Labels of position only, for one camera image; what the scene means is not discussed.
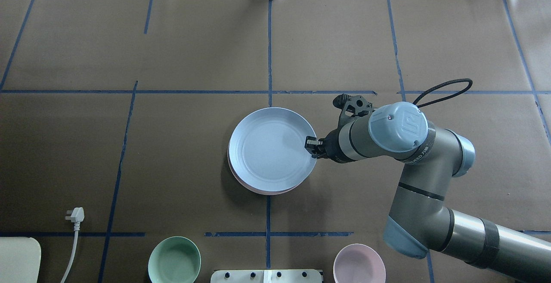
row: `plate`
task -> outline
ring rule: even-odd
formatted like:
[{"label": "plate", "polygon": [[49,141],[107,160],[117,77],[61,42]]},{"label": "plate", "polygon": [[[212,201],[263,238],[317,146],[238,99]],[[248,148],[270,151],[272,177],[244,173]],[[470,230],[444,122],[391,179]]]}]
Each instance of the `plate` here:
[{"label": "plate", "polygon": [[289,109],[270,107],[254,111],[235,128],[228,146],[228,162],[236,179],[263,195],[290,191],[316,165],[304,149],[311,125]]}]

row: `white mounting bracket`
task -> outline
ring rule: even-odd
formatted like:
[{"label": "white mounting bracket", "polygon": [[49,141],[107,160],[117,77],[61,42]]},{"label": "white mounting bracket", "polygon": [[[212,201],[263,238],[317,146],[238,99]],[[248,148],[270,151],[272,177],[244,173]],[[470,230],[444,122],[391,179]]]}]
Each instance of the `white mounting bracket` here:
[{"label": "white mounting bracket", "polygon": [[314,269],[215,271],[210,283],[323,283]]}]

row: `blue joint cap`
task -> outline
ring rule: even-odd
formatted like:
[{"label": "blue joint cap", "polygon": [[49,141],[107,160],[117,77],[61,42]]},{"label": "blue joint cap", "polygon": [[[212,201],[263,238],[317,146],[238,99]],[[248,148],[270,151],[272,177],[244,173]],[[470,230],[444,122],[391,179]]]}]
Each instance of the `blue joint cap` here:
[{"label": "blue joint cap", "polygon": [[471,169],[471,167],[474,165],[474,160],[476,159],[477,155],[474,151],[474,145],[469,141],[469,139],[456,134],[452,130],[447,130],[455,135],[455,138],[457,138],[457,141],[461,145],[461,154],[463,156],[463,158],[461,159],[461,167],[459,167],[459,170],[454,175],[452,175],[454,178],[458,178],[461,175],[465,175],[465,173],[467,173],[467,171]]},{"label": "blue joint cap", "polygon": [[388,246],[407,257],[423,259],[427,256],[427,252],[429,252],[429,249],[423,246],[421,242],[409,234],[390,216],[386,221],[383,239]]},{"label": "blue joint cap", "polygon": [[401,101],[376,109],[369,118],[368,130],[383,150],[404,153],[425,142],[429,124],[416,105]]}]

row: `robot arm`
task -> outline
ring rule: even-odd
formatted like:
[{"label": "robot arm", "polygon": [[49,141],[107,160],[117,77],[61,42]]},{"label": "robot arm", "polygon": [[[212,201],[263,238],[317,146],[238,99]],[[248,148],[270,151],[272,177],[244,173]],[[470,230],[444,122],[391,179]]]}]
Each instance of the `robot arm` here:
[{"label": "robot arm", "polygon": [[385,155],[405,164],[384,230],[391,248],[418,259],[432,249],[520,281],[551,281],[551,243],[443,205],[452,177],[474,164],[469,140],[408,102],[374,108],[360,95],[339,95],[333,105],[342,109],[338,128],[307,137],[312,157],[348,163]]}]

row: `bowl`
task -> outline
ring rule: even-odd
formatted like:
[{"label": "bowl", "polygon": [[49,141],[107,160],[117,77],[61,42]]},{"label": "bowl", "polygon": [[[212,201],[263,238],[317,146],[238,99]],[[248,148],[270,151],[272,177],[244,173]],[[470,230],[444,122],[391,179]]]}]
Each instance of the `bowl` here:
[{"label": "bowl", "polygon": [[282,194],[297,187],[316,160],[304,148],[311,125],[289,109],[254,111],[236,126],[228,145],[228,162],[239,183],[263,195]]},{"label": "bowl", "polygon": [[201,254],[185,237],[162,240],[151,252],[147,270],[152,283],[193,283],[201,269]]},{"label": "bowl", "polygon": [[384,283],[386,271],[381,257],[364,244],[345,246],[333,263],[335,283]]}]

